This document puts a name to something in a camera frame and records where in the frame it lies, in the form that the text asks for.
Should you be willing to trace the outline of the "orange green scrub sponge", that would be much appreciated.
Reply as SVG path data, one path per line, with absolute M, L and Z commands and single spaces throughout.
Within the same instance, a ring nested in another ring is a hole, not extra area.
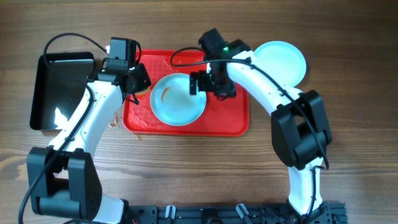
M 150 93 L 150 88 L 147 88 L 146 90 L 137 92 L 137 93 L 135 93 L 135 95 L 136 95 L 137 97 L 142 97 L 142 96 L 144 96 L 144 95 L 146 95 L 146 94 L 148 94 L 148 93 Z

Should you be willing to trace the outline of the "pale green plate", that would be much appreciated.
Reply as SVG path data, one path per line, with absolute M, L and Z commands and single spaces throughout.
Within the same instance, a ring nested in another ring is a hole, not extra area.
M 298 48 L 288 42 L 266 42 L 254 51 L 254 55 L 266 73 L 290 86 L 297 86 L 307 72 L 305 57 Z
M 164 124 L 186 126 L 197 120 L 205 110 L 205 93 L 190 94 L 190 77 L 174 73 L 161 78 L 150 94 L 150 107 Z

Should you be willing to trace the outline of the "pale green plate top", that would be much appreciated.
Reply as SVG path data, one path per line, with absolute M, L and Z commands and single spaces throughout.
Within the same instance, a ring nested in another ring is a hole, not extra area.
M 305 57 L 298 48 L 288 42 L 266 42 L 254 51 L 254 55 L 266 73 L 290 86 L 297 86 L 307 72 Z

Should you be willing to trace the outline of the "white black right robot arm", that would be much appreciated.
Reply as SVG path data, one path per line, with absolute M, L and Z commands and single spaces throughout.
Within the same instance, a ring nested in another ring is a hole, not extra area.
M 240 85 L 257 100 L 271 117 L 272 147 L 288 168 L 288 207 L 298 222 L 314 221 L 322 215 L 320 171 L 329 168 L 332 137 L 320 94 L 296 87 L 307 71 L 303 54 L 283 41 L 256 50 L 239 39 L 201 37 L 198 44 L 207 69 L 191 73 L 190 94 L 212 92 L 225 100 Z

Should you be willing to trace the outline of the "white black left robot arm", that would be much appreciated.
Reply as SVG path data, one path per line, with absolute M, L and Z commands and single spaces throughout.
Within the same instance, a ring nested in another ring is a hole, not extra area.
M 127 200 L 103 193 L 93 156 L 105 127 L 124 103 L 137 103 L 136 93 L 151 85 L 144 64 L 125 70 L 106 68 L 85 84 L 72 117 L 47 147 L 33 147 L 27 156 L 27 202 L 37 215 L 84 223 L 129 223 Z

